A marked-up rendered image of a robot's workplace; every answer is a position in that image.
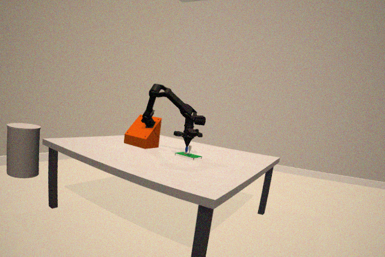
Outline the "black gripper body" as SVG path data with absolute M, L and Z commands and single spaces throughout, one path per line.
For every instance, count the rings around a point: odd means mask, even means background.
M 185 124 L 184 124 L 184 127 L 185 127 L 184 131 L 183 131 L 183 132 L 180 132 L 180 131 L 174 131 L 174 134 L 173 134 L 173 135 L 175 135 L 175 136 L 177 136 L 177 137 L 181 137 L 181 136 L 183 136 L 183 137 L 188 137 L 188 134 L 185 134 L 186 127 L 191 128 L 192 126 L 194 127 L 194 124 L 187 124 L 187 123 L 185 123 Z M 196 135 L 196 136 L 198 136 L 198 137 L 203 137 L 203 134 L 199 132 L 199 134 Z

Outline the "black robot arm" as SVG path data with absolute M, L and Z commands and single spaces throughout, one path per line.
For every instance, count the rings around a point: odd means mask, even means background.
M 164 92 L 160 92 L 163 89 Z M 206 117 L 198 116 L 197 111 L 194 110 L 190 105 L 182 102 L 170 88 L 165 87 L 164 85 L 154 84 L 153 87 L 149 91 L 149 101 L 147 104 L 147 108 L 142 115 L 141 122 L 145 123 L 145 128 L 153 128 L 155 125 L 155 121 L 152 116 L 154 115 L 155 110 L 153 110 L 153 106 L 156 100 L 156 97 L 167 97 L 175 106 L 178 107 L 180 113 L 185 117 L 185 123 L 187 124 L 195 124 L 195 125 L 205 125 Z M 192 115 L 193 113 L 193 115 Z M 193 126 L 191 128 L 186 127 L 185 134 L 188 134 L 189 137 L 196 137 L 199 134 L 198 129 L 194 129 Z

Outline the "green circuit board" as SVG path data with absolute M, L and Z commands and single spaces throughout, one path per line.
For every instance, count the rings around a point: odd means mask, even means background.
M 189 150 L 189 153 L 187 153 L 188 150 Z M 199 158 L 199 157 L 201 157 L 201 159 L 202 159 L 202 156 L 195 155 L 195 154 L 191 154 L 191 153 L 190 153 L 190 150 L 191 150 L 191 146 L 189 145 L 189 149 L 188 149 L 188 147 L 185 147 L 185 152 L 176 152 L 174 155 L 179 154 L 179 155 L 188 156 L 188 157 L 193 158 L 193 160 L 194 160 L 195 158 Z

